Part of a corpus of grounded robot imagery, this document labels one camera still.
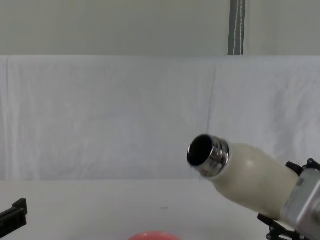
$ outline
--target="white water bottle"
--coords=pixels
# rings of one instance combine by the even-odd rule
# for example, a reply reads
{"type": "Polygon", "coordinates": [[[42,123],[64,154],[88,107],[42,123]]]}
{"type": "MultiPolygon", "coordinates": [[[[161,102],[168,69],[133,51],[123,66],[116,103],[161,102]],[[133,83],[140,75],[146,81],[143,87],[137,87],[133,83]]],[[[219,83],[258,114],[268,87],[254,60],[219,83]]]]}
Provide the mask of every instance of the white water bottle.
{"type": "Polygon", "coordinates": [[[299,177],[259,148],[203,134],[189,146],[187,160],[225,198],[284,221],[281,210],[299,177]]]}

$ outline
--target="robotic arm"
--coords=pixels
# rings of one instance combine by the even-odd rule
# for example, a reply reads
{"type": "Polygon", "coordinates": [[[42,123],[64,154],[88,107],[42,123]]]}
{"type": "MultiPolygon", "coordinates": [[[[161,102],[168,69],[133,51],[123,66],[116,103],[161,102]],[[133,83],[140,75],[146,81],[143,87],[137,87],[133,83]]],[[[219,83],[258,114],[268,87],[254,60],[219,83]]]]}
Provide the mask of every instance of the robotic arm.
{"type": "Polygon", "coordinates": [[[202,134],[187,161],[226,199],[257,212],[268,240],[320,240],[320,164],[313,159],[283,166],[257,147],[202,134]]]}
{"type": "Polygon", "coordinates": [[[295,231],[259,214],[258,219],[269,226],[270,233],[266,238],[285,240],[283,236],[292,240],[320,240],[320,164],[310,158],[302,167],[290,161],[285,166],[299,176],[281,213],[295,231]]]}

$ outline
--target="white fabric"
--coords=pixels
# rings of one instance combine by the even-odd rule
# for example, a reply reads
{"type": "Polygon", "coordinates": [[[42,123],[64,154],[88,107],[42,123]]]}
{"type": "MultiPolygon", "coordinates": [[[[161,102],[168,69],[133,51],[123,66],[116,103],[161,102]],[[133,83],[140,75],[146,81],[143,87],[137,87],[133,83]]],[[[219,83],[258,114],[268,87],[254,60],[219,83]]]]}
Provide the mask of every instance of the white fabric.
{"type": "Polygon", "coordinates": [[[320,156],[320,57],[0,58],[0,179],[179,179],[209,133],[320,156]]]}
{"type": "Polygon", "coordinates": [[[214,60],[13,56],[0,65],[2,179],[192,177],[186,151],[206,131],[214,60]]]}

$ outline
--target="metal bottle neck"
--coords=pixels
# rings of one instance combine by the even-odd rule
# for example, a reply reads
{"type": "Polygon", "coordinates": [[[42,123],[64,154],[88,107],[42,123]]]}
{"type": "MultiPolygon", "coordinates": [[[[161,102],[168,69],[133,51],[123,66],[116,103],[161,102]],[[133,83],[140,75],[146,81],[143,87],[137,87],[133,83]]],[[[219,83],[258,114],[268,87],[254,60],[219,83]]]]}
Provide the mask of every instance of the metal bottle neck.
{"type": "Polygon", "coordinates": [[[230,158],[228,143],[216,136],[202,134],[188,148],[188,163],[203,177],[213,178],[226,166],[230,158]]]}

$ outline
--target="bottle opening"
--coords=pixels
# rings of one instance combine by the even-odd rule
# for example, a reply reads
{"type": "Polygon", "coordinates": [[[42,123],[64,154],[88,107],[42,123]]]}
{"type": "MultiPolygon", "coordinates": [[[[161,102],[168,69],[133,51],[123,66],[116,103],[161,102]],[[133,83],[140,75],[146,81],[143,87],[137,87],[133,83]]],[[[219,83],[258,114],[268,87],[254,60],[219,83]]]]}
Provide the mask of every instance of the bottle opening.
{"type": "Polygon", "coordinates": [[[188,163],[193,167],[200,166],[208,159],[212,148],[213,141],[209,135],[197,136],[189,146],[186,156],[188,163]]]}

